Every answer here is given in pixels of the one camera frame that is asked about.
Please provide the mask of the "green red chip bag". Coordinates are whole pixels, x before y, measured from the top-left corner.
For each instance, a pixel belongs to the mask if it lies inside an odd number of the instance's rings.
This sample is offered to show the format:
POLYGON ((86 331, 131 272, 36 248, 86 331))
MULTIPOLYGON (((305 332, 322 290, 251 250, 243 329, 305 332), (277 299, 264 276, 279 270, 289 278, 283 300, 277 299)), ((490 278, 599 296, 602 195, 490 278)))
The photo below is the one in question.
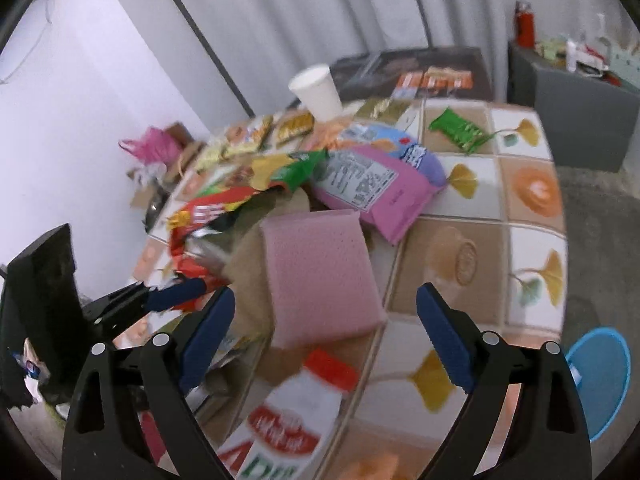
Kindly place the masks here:
POLYGON ((258 214, 293 194, 327 158, 325 150, 252 157, 198 192, 167 219, 175 277, 224 284, 234 246, 258 214))

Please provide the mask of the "white AD milk bottle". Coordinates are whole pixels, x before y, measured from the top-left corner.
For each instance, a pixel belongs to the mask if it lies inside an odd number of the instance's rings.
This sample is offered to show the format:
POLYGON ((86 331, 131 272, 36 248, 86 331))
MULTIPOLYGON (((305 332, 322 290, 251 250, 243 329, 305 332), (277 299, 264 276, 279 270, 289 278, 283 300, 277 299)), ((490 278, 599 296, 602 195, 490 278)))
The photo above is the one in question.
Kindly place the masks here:
POLYGON ((350 365, 317 349, 274 388, 218 448, 235 479, 297 479, 332 436, 345 396, 358 384, 350 365))

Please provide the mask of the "pink sponge block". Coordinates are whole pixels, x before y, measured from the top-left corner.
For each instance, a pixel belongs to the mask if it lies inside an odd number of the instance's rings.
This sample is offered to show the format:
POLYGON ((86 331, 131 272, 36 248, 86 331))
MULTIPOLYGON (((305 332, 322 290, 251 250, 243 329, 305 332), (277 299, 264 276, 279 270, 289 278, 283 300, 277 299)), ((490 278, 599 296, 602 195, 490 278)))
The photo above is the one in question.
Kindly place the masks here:
POLYGON ((260 229, 274 348, 348 339, 386 322, 358 212, 284 214, 260 229))

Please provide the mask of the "pink purple snack bag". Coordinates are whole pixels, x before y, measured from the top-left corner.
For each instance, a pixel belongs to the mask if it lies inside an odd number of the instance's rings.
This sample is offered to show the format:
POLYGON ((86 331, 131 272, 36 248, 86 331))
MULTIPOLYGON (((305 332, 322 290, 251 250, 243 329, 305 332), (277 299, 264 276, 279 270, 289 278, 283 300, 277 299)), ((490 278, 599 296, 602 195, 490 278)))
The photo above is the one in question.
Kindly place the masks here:
POLYGON ((357 211, 393 245, 447 186, 438 158, 396 128, 341 118, 314 128, 304 149, 328 152, 311 178, 316 199, 357 211))

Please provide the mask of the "blue mesh trash bin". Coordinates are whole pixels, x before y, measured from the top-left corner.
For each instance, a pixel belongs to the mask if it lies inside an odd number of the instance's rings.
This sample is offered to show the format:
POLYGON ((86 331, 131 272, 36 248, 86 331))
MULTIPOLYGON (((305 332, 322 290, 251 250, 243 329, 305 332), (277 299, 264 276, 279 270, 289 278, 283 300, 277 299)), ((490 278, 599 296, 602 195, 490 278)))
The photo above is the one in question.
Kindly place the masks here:
POLYGON ((631 355, 623 335, 598 327, 582 335, 565 355, 585 414, 589 441, 614 422, 631 378, 631 355))

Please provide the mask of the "pink plastic bag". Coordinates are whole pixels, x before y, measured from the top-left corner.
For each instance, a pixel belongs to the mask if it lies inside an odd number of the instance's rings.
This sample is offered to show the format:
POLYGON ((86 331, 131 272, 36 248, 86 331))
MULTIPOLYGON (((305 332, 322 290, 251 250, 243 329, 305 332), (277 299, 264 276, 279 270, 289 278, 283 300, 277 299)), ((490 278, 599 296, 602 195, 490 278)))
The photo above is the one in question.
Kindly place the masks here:
POLYGON ((140 139, 125 139, 118 146, 142 165, 172 165, 182 152, 182 145, 165 130, 150 127, 140 139))

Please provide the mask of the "yellow snack packet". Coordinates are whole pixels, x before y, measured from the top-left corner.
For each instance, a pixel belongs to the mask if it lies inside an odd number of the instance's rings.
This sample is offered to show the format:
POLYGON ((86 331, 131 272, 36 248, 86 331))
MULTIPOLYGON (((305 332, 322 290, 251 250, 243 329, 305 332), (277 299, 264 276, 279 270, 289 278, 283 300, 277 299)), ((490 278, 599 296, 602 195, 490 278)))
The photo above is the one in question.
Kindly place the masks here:
POLYGON ((226 162, 228 160, 228 145, 229 142, 225 136, 211 140, 198 154, 193 169, 201 174, 226 162))

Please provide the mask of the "white paper cup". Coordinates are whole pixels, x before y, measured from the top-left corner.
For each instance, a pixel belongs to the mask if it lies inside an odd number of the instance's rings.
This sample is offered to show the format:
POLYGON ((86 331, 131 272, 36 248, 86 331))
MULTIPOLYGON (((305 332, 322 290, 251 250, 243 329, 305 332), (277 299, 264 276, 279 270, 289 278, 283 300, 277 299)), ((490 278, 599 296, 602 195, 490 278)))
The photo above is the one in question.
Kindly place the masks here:
POLYGON ((329 65, 317 64, 305 68, 288 82, 288 90, 297 96, 318 122, 328 122, 343 113, 343 104, 329 65))

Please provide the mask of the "grey curtain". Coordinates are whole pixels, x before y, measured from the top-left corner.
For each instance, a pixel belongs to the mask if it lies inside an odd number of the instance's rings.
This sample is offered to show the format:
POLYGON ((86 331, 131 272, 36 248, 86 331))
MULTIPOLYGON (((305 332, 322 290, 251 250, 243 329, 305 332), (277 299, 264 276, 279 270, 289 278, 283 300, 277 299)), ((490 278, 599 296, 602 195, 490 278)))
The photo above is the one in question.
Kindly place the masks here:
MULTIPOLYGON (((172 84, 207 127, 280 110, 300 70, 344 56, 415 47, 477 47, 495 95, 520 0, 118 0, 172 84)), ((629 46, 620 0, 525 0, 541 38, 629 46)))

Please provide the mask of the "small gold box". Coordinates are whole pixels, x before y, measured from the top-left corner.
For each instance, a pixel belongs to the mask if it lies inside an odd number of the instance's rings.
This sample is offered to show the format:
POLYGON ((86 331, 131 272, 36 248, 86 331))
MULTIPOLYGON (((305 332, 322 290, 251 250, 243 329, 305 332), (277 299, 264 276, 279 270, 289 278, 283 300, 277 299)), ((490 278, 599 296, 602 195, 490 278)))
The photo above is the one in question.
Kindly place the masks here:
POLYGON ((410 100, 398 100, 393 98, 367 99, 356 111, 354 117, 370 122, 382 122, 387 125, 395 125, 408 110, 413 107, 410 100))

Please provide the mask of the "small green snack packet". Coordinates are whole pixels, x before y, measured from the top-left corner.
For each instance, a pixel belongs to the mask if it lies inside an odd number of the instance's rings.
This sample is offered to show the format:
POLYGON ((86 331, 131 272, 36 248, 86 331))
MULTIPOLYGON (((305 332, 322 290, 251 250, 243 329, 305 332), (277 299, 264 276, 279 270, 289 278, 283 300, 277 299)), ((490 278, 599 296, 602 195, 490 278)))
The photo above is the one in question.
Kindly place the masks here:
POLYGON ((460 116, 450 107, 447 107, 442 114, 433 119, 428 128, 442 133, 467 155, 475 153, 494 137, 475 122, 460 116))

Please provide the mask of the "dark printed box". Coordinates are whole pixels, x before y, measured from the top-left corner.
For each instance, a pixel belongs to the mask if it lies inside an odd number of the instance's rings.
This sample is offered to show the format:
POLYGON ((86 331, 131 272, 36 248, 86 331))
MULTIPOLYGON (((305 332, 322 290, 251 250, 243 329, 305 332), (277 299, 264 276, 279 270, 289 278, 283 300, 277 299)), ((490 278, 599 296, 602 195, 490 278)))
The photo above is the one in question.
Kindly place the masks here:
POLYGON ((388 50, 340 58, 331 75, 343 101, 369 98, 494 97, 480 49, 434 47, 388 50))

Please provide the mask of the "mint green pen holder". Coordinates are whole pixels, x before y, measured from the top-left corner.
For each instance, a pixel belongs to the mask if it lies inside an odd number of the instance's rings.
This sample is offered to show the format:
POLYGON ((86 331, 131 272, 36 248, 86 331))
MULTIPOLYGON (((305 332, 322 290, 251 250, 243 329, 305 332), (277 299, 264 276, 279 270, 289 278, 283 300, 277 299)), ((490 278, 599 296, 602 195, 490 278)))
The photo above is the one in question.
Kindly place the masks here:
POLYGON ((625 50, 618 44, 611 44, 608 47, 608 68, 618 78, 625 81, 626 84, 639 88, 639 53, 625 50))

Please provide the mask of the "small white bottle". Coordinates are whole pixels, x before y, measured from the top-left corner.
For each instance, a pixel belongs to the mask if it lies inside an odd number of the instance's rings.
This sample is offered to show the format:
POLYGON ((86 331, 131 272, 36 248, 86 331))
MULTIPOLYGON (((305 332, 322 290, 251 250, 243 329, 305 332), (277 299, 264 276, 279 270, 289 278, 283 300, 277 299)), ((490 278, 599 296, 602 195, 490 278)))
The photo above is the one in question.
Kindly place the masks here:
POLYGON ((577 70, 577 44, 571 39, 566 40, 565 66, 569 73, 575 73, 577 70))

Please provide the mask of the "red thermos bottle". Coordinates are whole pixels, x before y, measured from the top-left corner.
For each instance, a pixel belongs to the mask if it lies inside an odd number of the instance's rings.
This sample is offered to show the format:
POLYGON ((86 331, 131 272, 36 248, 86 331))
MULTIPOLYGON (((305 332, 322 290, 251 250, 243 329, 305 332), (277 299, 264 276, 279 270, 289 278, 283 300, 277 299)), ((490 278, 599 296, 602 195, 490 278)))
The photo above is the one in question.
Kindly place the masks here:
POLYGON ((514 9, 515 40, 522 48, 533 49, 535 39, 535 15, 529 2, 518 0, 514 9))

